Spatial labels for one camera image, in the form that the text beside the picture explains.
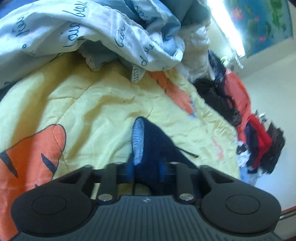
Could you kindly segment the white script print bedsheet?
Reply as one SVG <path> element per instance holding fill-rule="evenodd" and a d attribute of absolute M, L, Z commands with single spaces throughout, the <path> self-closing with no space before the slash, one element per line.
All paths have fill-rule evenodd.
<path fill-rule="evenodd" d="M 1 1 L 1 87 L 79 51 L 92 70 L 116 58 L 134 71 L 179 64 L 203 1 Z"/>

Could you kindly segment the black patterned clothes heap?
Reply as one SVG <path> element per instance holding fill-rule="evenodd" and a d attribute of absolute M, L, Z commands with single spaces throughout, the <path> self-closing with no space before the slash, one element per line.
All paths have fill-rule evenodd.
<path fill-rule="evenodd" d="M 196 79 L 194 87 L 206 104 L 217 111 L 230 125 L 237 127 L 242 123 L 242 118 L 234 100 L 225 92 L 226 68 L 214 51 L 208 50 L 208 58 L 214 79 Z"/>

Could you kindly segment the red jacket on pile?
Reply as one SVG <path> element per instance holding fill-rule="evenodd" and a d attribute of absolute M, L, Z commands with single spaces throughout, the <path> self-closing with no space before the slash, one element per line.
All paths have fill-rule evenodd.
<path fill-rule="evenodd" d="M 248 123 L 254 128 L 257 135 L 258 154 L 255 158 L 255 161 L 252 163 L 252 167 L 257 168 L 261 162 L 262 157 L 265 153 L 267 153 L 267 151 L 273 144 L 273 140 L 265 131 L 263 125 L 260 123 L 259 119 L 254 114 L 250 115 Z"/>

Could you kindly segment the yellow carrot print quilt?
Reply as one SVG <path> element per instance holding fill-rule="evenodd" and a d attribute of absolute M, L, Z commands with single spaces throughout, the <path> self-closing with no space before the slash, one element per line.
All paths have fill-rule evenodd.
<path fill-rule="evenodd" d="M 93 72 L 76 53 L 8 91 L 1 100 L 1 240 L 17 233 L 10 208 L 20 194 L 85 165 L 125 162 L 139 116 L 159 126 L 195 165 L 239 177 L 234 127 L 177 70 L 160 77 L 193 110 L 181 109 L 153 74 L 133 84 L 118 61 Z"/>

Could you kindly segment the orange plastic bag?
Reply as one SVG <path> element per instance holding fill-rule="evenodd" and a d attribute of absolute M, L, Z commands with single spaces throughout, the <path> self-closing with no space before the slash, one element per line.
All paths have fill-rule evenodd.
<path fill-rule="evenodd" d="M 246 144 L 245 127 L 251 115 L 251 101 L 244 84 L 239 77 L 231 70 L 226 70 L 224 90 L 234 101 L 236 108 L 241 116 L 241 124 L 236 127 L 239 141 Z"/>

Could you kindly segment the black garment on pile top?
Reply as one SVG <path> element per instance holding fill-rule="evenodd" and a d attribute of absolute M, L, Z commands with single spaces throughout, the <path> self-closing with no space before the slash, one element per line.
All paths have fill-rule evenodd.
<path fill-rule="evenodd" d="M 285 137 L 281 128 L 277 128 L 273 122 L 269 125 L 267 134 L 272 139 L 272 145 L 261 159 L 260 167 L 264 173 L 271 174 L 278 163 L 282 149 L 285 146 Z"/>

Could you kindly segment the lotus flower wall painting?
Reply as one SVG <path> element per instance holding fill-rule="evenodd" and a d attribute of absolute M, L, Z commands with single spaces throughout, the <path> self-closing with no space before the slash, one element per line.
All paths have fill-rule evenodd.
<path fill-rule="evenodd" d="M 228 0 L 223 4 L 241 36 L 247 57 L 293 37 L 288 1 Z"/>

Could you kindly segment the navy garment in pile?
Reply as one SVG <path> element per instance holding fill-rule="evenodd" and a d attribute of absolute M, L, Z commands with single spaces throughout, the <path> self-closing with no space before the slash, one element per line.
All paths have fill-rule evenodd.
<path fill-rule="evenodd" d="M 256 158 L 259 154 L 258 136 L 257 136 L 256 129 L 250 124 L 246 125 L 244 131 L 245 131 L 245 135 L 246 135 L 248 151 L 250 153 L 250 157 L 247 162 L 247 166 L 251 166 L 255 163 Z"/>

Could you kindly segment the grey and navy child sweater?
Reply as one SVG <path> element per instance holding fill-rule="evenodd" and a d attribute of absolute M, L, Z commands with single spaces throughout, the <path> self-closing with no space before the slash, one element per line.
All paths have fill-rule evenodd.
<path fill-rule="evenodd" d="M 147 186 L 153 195 L 163 195 L 164 186 L 171 190 L 166 178 L 171 162 L 197 168 L 158 126 L 142 116 L 136 118 L 132 126 L 132 153 L 127 162 L 128 178 Z"/>

